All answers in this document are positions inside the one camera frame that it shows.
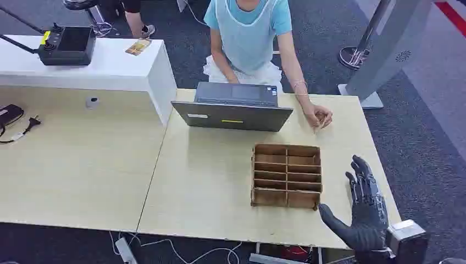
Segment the person's left hand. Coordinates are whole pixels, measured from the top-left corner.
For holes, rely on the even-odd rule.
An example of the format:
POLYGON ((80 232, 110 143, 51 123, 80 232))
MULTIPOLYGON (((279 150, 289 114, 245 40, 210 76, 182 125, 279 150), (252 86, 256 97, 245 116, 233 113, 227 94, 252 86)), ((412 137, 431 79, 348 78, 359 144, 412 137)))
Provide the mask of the person's left hand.
POLYGON ((332 122, 332 111, 317 104, 304 106, 303 113, 314 129, 323 129, 332 122))

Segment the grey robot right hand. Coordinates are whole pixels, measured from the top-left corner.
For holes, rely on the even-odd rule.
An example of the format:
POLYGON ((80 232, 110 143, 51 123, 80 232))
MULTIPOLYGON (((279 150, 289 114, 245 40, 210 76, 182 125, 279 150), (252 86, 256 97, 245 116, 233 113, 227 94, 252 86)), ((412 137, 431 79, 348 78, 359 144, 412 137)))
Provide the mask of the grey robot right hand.
POLYGON ((322 221, 354 251, 379 251, 386 248, 389 225, 384 196, 379 190, 370 165, 359 156, 352 156, 354 172, 346 172, 352 199, 351 224, 334 216, 329 206, 319 204, 322 221))

